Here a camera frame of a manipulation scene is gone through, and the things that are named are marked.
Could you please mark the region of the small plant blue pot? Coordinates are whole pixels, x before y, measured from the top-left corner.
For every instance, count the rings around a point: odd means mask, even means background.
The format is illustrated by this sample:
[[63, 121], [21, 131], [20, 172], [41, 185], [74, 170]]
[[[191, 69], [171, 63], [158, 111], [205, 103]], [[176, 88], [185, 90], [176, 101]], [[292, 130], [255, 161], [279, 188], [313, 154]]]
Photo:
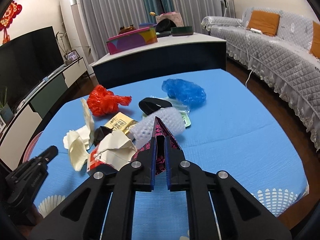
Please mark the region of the small plant blue pot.
[[0, 106], [1, 118], [3, 119], [6, 125], [10, 124], [10, 122], [14, 118], [14, 114], [8, 105], [7, 91], [8, 91], [7, 87], [5, 86], [1, 87], [1, 106]]

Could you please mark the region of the colourful rectangular box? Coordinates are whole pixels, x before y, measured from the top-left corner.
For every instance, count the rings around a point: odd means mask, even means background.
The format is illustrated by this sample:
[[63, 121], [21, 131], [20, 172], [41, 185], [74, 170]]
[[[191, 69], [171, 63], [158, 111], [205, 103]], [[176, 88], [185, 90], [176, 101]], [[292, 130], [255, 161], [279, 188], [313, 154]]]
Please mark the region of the colourful rectangular box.
[[117, 54], [133, 48], [158, 42], [154, 28], [146, 27], [111, 37], [106, 42], [109, 54]]

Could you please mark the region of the red chinese knot decoration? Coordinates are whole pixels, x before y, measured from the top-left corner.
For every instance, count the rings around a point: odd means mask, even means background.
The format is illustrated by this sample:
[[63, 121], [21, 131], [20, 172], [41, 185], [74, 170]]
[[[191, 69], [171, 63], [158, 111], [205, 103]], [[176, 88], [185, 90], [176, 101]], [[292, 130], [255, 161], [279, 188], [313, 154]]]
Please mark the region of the red chinese knot decoration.
[[1, 28], [0, 30], [3, 31], [3, 41], [2, 44], [6, 44], [10, 41], [10, 35], [8, 34], [7, 30], [13, 22], [13, 19], [20, 14], [22, 11], [22, 6], [17, 4], [16, 2], [12, 1], [7, 8], [6, 12], [4, 13], [3, 17], [1, 18]]

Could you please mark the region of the blue table mat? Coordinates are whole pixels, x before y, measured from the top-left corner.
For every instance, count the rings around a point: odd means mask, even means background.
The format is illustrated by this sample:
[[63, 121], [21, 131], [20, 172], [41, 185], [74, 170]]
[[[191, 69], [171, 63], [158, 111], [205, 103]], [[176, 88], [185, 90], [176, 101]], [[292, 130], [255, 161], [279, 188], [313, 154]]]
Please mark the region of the blue table mat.
[[[203, 170], [227, 171], [276, 216], [308, 194], [302, 161], [291, 141], [264, 105], [234, 76], [220, 69], [178, 74], [201, 86], [206, 103], [189, 112], [191, 125], [177, 141], [187, 160]], [[32, 152], [56, 146], [48, 177], [35, 205], [50, 196], [67, 196], [88, 177], [73, 169], [63, 137], [84, 125], [81, 101], [66, 103], [41, 134]], [[133, 239], [179, 239], [188, 232], [184, 192], [170, 192], [158, 175], [152, 192], [136, 194]]]

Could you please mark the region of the black pink patterned wrapper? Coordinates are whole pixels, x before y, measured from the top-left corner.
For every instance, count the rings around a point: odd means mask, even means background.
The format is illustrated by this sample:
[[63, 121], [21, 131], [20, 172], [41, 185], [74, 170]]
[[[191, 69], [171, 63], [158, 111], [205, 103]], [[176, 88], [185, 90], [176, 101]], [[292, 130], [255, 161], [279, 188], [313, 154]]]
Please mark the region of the black pink patterned wrapper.
[[153, 165], [155, 168], [155, 175], [159, 175], [166, 170], [166, 158], [170, 157], [172, 153], [177, 153], [178, 156], [184, 158], [183, 151], [177, 140], [164, 122], [157, 116], [153, 122], [151, 138], [138, 149], [131, 158], [131, 161], [136, 161], [138, 155], [147, 150], [152, 150], [152, 153], [155, 156], [155, 164]]

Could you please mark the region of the grey curtain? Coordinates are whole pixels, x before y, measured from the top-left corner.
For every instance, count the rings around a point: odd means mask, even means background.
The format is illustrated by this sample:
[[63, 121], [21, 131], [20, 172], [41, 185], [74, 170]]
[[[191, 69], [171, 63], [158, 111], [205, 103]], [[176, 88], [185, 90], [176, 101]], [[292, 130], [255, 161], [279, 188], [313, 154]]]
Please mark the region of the grey curtain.
[[[107, 54], [107, 39], [118, 34], [121, 26], [147, 23], [143, 0], [80, 0], [97, 57]], [[206, 16], [235, 17], [234, 3], [221, 0], [172, 0], [174, 11], [182, 16], [184, 25], [201, 33]]]

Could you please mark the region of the blue plastic bag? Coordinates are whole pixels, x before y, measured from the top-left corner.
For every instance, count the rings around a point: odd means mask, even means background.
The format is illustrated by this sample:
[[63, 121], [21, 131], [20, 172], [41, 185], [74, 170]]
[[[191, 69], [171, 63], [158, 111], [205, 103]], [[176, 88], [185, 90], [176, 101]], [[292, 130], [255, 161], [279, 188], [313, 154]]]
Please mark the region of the blue plastic bag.
[[167, 79], [162, 83], [162, 90], [171, 99], [176, 99], [190, 108], [204, 105], [207, 95], [204, 89], [183, 79]]

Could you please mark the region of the dark coffee table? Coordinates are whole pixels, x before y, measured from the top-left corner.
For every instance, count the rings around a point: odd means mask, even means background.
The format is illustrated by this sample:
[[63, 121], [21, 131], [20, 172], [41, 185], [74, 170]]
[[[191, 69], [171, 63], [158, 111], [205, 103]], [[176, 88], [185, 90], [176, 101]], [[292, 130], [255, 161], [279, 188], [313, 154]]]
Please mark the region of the dark coffee table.
[[113, 88], [161, 76], [226, 70], [227, 41], [210, 35], [161, 37], [158, 42], [107, 54], [93, 64], [99, 84]]

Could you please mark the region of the black plastic bag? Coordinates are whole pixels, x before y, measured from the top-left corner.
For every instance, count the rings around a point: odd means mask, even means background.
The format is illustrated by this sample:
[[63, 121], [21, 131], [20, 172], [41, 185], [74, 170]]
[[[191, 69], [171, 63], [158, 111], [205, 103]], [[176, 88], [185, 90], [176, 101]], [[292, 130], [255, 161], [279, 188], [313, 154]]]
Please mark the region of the black plastic bag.
[[150, 115], [161, 108], [172, 107], [172, 104], [169, 101], [159, 98], [144, 98], [138, 103], [138, 105], [146, 115]]

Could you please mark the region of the red plastic bag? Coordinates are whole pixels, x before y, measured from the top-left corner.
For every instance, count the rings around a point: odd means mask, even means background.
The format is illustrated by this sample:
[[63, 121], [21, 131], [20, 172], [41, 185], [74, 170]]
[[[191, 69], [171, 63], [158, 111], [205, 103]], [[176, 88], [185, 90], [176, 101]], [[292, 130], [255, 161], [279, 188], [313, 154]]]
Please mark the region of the red plastic bag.
[[101, 117], [119, 112], [119, 105], [128, 106], [131, 101], [131, 96], [115, 95], [102, 85], [97, 85], [89, 94], [87, 104], [94, 116]]

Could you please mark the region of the light blue stick massager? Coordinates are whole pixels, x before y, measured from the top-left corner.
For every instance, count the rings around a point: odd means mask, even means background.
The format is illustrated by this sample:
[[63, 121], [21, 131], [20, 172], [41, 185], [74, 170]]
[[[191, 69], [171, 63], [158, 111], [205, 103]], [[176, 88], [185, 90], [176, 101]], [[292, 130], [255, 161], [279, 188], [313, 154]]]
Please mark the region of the light blue stick massager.
[[67, 65], [61, 65], [59, 68], [57, 68], [56, 70], [54, 70], [51, 74], [49, 74], [47, 77], [44, 77], [42, 79], [42, 81], [40, 81], [40, 83], [38, 85], [36, 85], [23, 99], [22, 101], [18, 104], [18, 106], [16, 107], [15, 110], [15, 115], [17, 115], [22, 108], [29, 103], [29, 101], [31, 99], [33, 99], [37, 94], [39, 94], [39, 92], [41, 90], [43, 90], [44, 88], [46, 88], [48, 85], [50, 85], [53, 81], [56, 80], [60, 80], [62, 78], [62, 81], [64, 82], [64, 86], [66, 88], [66, 78], [64, 75], [64, 71], [67, 70], [69, 68], [69, 66]]

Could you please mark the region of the cream paper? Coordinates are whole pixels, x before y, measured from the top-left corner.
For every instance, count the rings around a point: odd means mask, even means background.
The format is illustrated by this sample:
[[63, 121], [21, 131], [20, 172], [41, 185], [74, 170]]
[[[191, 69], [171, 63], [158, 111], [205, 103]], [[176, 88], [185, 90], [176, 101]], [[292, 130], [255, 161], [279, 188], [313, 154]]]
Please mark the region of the cream paper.
[[64, 148], [68, 150], [71, 165], [75, 171], [81, 171], [89, 158], [87, 152], [93, 144], [94, 120], [87, 101], [81, 99], [85, 125], [77, 130], [69, 130], [63, 137]]

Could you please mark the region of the white green tv cabinet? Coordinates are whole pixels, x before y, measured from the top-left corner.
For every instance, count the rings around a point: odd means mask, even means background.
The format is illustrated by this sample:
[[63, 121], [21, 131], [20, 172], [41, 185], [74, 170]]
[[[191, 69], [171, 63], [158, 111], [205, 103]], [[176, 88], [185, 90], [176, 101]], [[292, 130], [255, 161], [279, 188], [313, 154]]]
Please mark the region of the white green tv cabinet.
[[84, 59], [80, 58], [79, 61], [71, 63], [63, 73], [68, 88], [63, 85], [62, 78], [53, 81], [14, 115], [1, 133], [1, 160], [10, 169], [13, 170], [19, 165], [27, 146], [40, 127], [70, 94], [80, 77], [88, 73]]

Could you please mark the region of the white standing air conditioner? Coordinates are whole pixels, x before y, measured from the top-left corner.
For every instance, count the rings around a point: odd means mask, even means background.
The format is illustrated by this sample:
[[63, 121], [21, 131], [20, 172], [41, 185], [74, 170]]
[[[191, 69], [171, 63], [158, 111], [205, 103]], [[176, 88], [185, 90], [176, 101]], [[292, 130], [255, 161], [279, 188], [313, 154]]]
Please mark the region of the white standing air conditioner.
[[63, 23], [72, 50], [76, 50], [87, 66], [89, 75], [93, 75], [92, 64], [97, 60], [92, 41], [85, 22], [80, 0], [60, 0]]

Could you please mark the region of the green white packet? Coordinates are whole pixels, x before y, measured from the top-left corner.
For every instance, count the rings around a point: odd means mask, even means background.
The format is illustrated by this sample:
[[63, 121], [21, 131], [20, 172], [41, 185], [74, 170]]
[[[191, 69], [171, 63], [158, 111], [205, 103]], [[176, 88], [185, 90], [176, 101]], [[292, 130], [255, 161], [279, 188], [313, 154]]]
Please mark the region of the green white packet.
[[183, 103], [181, 103], [180, 101], [176, 100], [176, 99], [171, 99], [169, 97], [166, 98], [159, 98], [159, 99], [163, 99], [163, 100], [167, 100], [172, 104], [172, 107], [176, 108], [183, 119], [185, 128], [190, 127], [191, 126], [191, 120], [189, 118], [189, 112], [190, 109], [187, 105], [184, 105]]

